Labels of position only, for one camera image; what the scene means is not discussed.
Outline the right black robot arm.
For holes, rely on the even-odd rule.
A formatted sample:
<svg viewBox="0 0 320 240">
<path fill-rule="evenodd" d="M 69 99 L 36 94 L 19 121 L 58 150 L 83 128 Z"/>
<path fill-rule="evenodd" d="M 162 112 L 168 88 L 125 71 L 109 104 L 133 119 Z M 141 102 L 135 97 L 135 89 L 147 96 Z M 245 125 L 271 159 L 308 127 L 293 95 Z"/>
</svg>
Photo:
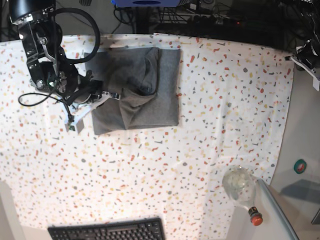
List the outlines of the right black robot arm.
<svg viewBox="0 0 320 240">
<path fill-rule="evenodd" d="M 95 57 L 101 44 L 98 25 L 87 12 L 72 7 L 56 8 L 54 0 L 10 0 L 8 12 L 22 41 L 31 84 L 39 95 L 46 99 L 56 95 L 56 101 L 67 107 L 73 103 L 94 103 L 106 94 L 103 83 L 94 80 L 91 71 L 83 76 L 76 68 Z M 94 31 L 93 50 L 83 58 L 67 58 L 61 46 L 63 32 L 56 16 L 64 13 L 84 17 Z"/>
</svg>

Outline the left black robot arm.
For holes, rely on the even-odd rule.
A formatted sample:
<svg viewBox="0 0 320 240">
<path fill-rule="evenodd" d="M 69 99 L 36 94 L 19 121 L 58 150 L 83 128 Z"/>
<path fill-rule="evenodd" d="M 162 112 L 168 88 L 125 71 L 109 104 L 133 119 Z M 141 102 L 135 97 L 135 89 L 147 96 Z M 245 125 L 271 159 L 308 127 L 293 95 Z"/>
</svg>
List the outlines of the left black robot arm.
<svg viewBox="0 0 320 240">
<path fill-rule="evenodd" d="M 296 0 L 296 7 L 302 19 L 308 23 L 308 37 L 296 57 L 310 70 L 320 68 L 320 1 Z"/>
</svg>

